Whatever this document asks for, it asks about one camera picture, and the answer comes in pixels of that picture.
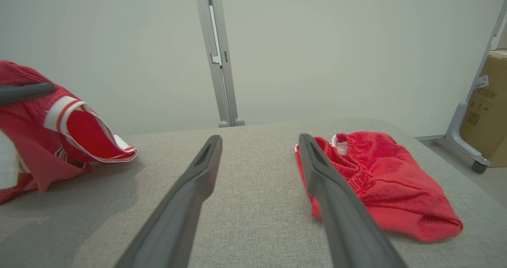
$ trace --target caster wheel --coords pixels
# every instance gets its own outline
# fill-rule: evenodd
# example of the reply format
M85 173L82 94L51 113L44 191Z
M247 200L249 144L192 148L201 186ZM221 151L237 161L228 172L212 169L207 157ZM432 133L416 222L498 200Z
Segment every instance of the caster wheel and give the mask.
M483 174L486 168L487 168L486 165L482 165L477 161L475 161L474 164L472 165L472 171L477 172L479 174Z

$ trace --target white fabric panel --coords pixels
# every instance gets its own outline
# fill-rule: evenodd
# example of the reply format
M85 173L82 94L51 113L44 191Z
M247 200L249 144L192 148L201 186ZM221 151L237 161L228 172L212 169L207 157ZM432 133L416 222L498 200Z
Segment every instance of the white fabric panel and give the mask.
M196 0L0 0L0 59L33 67L118 134L218 127Z
M223 0L238 115L371 117L413 136L444 134L502 3Z

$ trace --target red garment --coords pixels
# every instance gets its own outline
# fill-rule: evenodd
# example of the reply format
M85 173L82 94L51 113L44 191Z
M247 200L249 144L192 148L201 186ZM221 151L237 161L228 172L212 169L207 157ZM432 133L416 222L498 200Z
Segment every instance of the red garment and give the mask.
M51 81L29 67L0 61L0 85L40 82ZM123 163L137 155L85 102L56 88L50 95L0 107L0 132L15 145L19 167L17 178L4 178L13 187L0 184L5 188L0 203L23 191L45 191L56 180L88 171L91 161Z
M381 228L421 241L436 241L461 233L463 224L442 188L391 136L354 132L337 134L334 139L335 147L324 138L315 137ZM295 155L306 188L298 147ZM320 218L317 200L309 193L308 197L312 216Z

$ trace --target printed symbol on box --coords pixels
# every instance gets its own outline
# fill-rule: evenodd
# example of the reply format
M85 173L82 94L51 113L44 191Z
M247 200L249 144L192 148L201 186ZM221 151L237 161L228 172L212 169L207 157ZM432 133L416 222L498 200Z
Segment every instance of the printed symbol on box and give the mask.
M470 113L469 117L467 118L467 122L471 123L472 125L477 125L479 119L480 115L476 113Z

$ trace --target cardboard box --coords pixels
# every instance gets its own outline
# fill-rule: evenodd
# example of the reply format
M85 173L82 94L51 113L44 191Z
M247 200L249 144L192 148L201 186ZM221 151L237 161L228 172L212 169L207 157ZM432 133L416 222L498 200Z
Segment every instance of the cardboard box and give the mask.
M507 167L507 53L490 51L480 76L483 84L470 98L461 136L492 167Z

